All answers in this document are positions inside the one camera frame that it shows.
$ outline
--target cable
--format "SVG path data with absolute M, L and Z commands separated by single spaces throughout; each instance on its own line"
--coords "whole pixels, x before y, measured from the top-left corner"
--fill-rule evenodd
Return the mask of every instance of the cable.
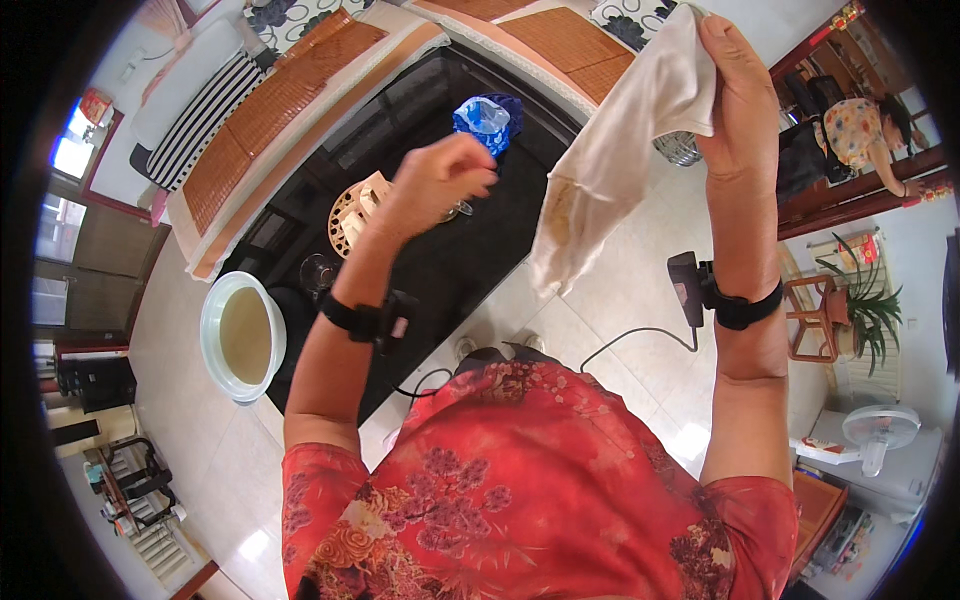
M 613 338 L 612 340 L 610 340 L 609 342 L 607 342 L 606 344 L 604 344 L 602 347 L 600 347 L 599 350 L 595 351 L 593 354 L 591 354 L 590 356 L 588 356 L 588 357 L 587 357 L 587 360 L 585 360 L 583 363 L 580 364 L 580 372 L 584 372 L 584 367 L 587 366 L 587 363 L 590 362 L 591 360 L 593 360 L 594 358 L 596 358 L 597 355 L 600 354 L 600 352 L 604 351 L 605 349 L 609 348 L 610 346 L 613 346 L 614 344 L 616 344 L 617 342 L 619 342 L 619 341 L 622 340 L 623 338 L 627 337 L 627 336 L 630 335 L 631 333 L 637 333 L 638 331 L 657 331 L 658 333 L 662 333 L 662 334 L 664 334 L 664 335 L 668 335 L 668 336 L 670 336 L 671 338 L 673 338 L 674 340 L 676 340 L 681 346 L 683 346 L 683 347 L 686 348 L 687 350 L 689 350 L 689 351 L 691 351 L 691 352 L 694 352 L 694 353 L 696 353 L 697 348 L 699 347 L 698 344 L 697 344 L 697 328 L 696 328 L 696 327 L 691 327 L 691 328 L 690 328 L 690 333 L 693 335 L 693 346 L 691 346 L 690 344 L 688 344 L 688 343 L 685 342 L 684 340 L 681 340 L 679 337 L 677 337 L 677 336 L 674 335 L 673 333 L 667 331 L 666 329 L 661 329 L 661 328 L 659 328 L 659 327 L 637 327 L 636 329 L 630 329 L 630 330 L 628 330 L 628 331 L 624 331 L 623 333 L 621 333 L 620 335 L 616 336 L 615 338 Z
M 427 378 L 427 377 L 429 377 L 430 375 L 432 375 L 432 374 L 434 374 L 434 373 L 437 373 L 437 372 L 445 372 L 446 374 L 450 375 L 450 377 L 449 377 L 446 381 L 449 381 L 450 379 L 453 379 L 453 371 L 451 371 L 450 369 L 445 369 L 445 368 L 443 368 L 443 367 L 440 367 L 439 369 L 434 369 L 433 371 L 431 371 L 431 372 L 427 373 L 426 375 L 424 375 L 423 377 L 421 377 L 421 378 L 420 378 L 420 381 L 417 383 L 417 387 L 414 388 L 414 392 L 413 392 L 412 394 L 411 394 L 410 392 L 406 392 L 406 391 L 404 391 L 404 390 L 401 390 L 393 381 L 390 380 L 390 377 L 387 377 L 387 383 L 389 383 L 389 384 L 390 384 L 390 387 L 394 388 L 394 391 L 397 392 L 398 394 L 403 394 L 404 396 L 407 396 L 407 397 L 412 398 L 412 399 L 417 399 L 417 398 L 419 398 L 419 397 L 433 396 L 433 395 L 435 395 L 435 394 L 440 390 L 440 388 L 443 387 L 443 385 L 440 386 L 440 387 L 438 387 L 438 388 L 437 388 L 436 390 L 434 390 L 433 392 L 427 392 L 426 394 L 420 394 L 420 386 L 423 385 L 423 382 L 426 381 L 426 378 Z
M 170 53 L 173 52 L 173 51 L 174 51 L 174 49 L 171 48 L 170 50 L 167 50 L 166 52 L 164 52 L 164 53 L 161 54 L 161 55 L 158 55 L 158 56 L 155 56 L 155 57 L 149 57 L 148 59 L 141 59 L 141 60 L 157 60 L 157 59 L 162 59 L 163 57 L 167 56 L 168 54 L 170 54 Z
M 696 327 L 691 327 L 691 328 L 690 328 L 690 334 L 691 334 L 691 336 L 693 337 L 693 345 L 688 344 L 687 342 L 685 342 L 684 340 L 681 340 L 679 337 L 677 337 L 676 335 L 674 335 L 674 334 L 671 333 L 670 331 L 667 331 L 666 329 L 661 329 L 660 327 L 637 327 L 636 329 L 629 329 L 629 330 L 627 330 L 627 331 L 624 331 L 624 332 L 621 333 L 620 335 L 616 336 L 615 338 L 613 338 L 612 340 L 610 340 L 609 342 L 607 342 L 606 344 L 604 344 L 602 347 L 600 347 L 600 349 L 598 349 L 597 351 L 595 351 L 593 354 L 591 354 L 590 356 L 588 356 L 588 357 L 587 357 L 587 360 L 585 360 L 583 363 L 580 364 L 580 372 L 584 372 L 584 368 L 587 366 L 587 363 L 590 362 L 591 360 L 593 360 L 594 358 L 596 358 L 596 357 L 597 357 L 601 352 L 603 352 L 605 349 L 613 346 L 614 344 L 616 344 L 617 342 L 619 342 L 619 341 L 622 340 L 623 338 L 627 337 L 627 336 L 630 335 L 631 333 L 638 333 L 639 331 L 657 331 L 658 333 L 662 333 L 663 335 L 669 336 L 669 337 L 673 338 L 674 340 L 676 340 L 678 344 L 680 344 L 681 346 L 683 346 L 684 348 L 686 348 L 686 349 L 689 350 L 690 352 L 696 353 L 697 349 L 700 347 L 700 346 L 699 346 L 699 343 L 698 343 L 698 341 L 697 341 L 697 328 L 696 328 Z M 442 385 L 442 386 L 440 386 L 439 388 L 437 388 L 436 390 L 434 390 L 433 392 L 427 392 L 426 394 L 421 394 L 421 393 L 420 393 L 420 386 L 423 385 L 423 382 L 426 381 L 427 377 L 429 377 L 430 375 L 432 375 L 432 374 L 434 374 L 434 373 L 438 373 L 438 372 L 445 372 L 447 375 L 449 375 L 449 378 L 444 382 L 444 385 L 446 385 L 446 382 L 447 382 L 447 381 L 449 381 L 450 379 L 453 378 L 453 371 L 451 371 L 450 369 L 446 369 L 446 368 L 444 368 L 444 367 L 440 367 L 439 369 L 434 369 L 433 371 L 427 373 L 426 375 L 424 375 L 423 377 L 420 378 L 420 381 L 417 383 L 417 386 L 414 388 L 413 393 L 407 392 L 406 390 L 401 390 L 401 389 L 399 388 L 399 386 L 397 386 L 397 384 L 395 384 L 395 383 L 390 379 L 389 376 L 386 377 L 386 380 L 387 380 L 387 383 L 390 384 L 390 387 L 394 388 L 394 391 L 397 392 L 398 394 L 403 394 L 404 396 L 407 396 L 407 397 L 409 397 L 409 398 L 417 399 L 417 398 L 421 398 L 421 397 L 433 396 L 433 395 L 435 395 L 435 394 L 440 390 L 440 388 L 443 387 L 443 385 Z

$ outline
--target black and white striped pillow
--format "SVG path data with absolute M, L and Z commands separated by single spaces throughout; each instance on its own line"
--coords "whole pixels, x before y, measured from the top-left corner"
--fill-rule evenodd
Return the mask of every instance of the black and white striped pillow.
M 264 72 L 243 50 L 222 66 L 197 92 L 150 155 L 150 179 L 170 191 L 180 187 L 227 117 L 263 79 Z

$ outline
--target floral blouse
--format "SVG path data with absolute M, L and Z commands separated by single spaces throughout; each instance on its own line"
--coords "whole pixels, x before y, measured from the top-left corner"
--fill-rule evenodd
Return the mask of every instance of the floral blouse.
M 777 598 L 793 493 L 702 488 L 588 374 L 507 362 L 417 400 L 372 474 L 298 444 L 283 459 L 291 598 Z
M 841 100 L 824 114 L 830 148 L 840 162 L 854 169 L 862 169 L 870 162 L 867 149 L 883 139 L 880 109 L 872 100 L 852 98 Z M 819 127 L 815 128 L 817 142 L 827 151 L 827 143 Z

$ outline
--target wrist strap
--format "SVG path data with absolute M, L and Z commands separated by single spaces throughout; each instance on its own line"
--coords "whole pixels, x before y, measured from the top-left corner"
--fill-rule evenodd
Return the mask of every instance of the wrist strap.
M 352 342 L 362 344 L 376 339 L 383 315 L 383 311 L 376 306 L 366 304 L 357 304 L 355 308 L 344 306 L 333 298 L 333 294 L 326 295 L 320 312 L 326 315 L 328 321 L 345 329 Z
M 747 302 L 739 296 L 724 296 L 717 287 L 716 279 L 710 274 L 705 282 L 704 307 L 716 310 L 717 322 L 734 331 L 742 331 L 757 321 L 763 321 L 772 315 L 783 301 L 783 281 L 763 300 Z

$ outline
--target person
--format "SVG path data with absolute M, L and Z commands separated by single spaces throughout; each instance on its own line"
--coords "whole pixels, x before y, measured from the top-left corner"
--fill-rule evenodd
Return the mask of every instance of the person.
M 730 21 L 706 17 L 699 33 L 723 76 L 716 135 L 697 140 L 714 274 L 723 294 L 756 302 L 780 282 L 777 99 Z M 333 298 L 379 305 L 404 242 L 486 196 L 494 167 L 464 133 L 407 155 Z M 778 597 L 798 531 L 782 308 L 743 330 L 718 324 L 714 337 L 699 482 L 620 396 L 533 350 L 475 361 L 417 399 L 368 473 L 356 421 L 372 348 L 319 317 L 284 422 L 291 597 Z
M 912 156 L 910 113 L 893 95 L 850 98 L 828 108 L 823 119 L 804 121 L 780 134 L 777 203 L 783 204 L 827 176 L 831 168 L 859 170 L 873 164 L 883 186 L 899 198 L 923 193 L 919 181 L 901 181 L 890 153 Z

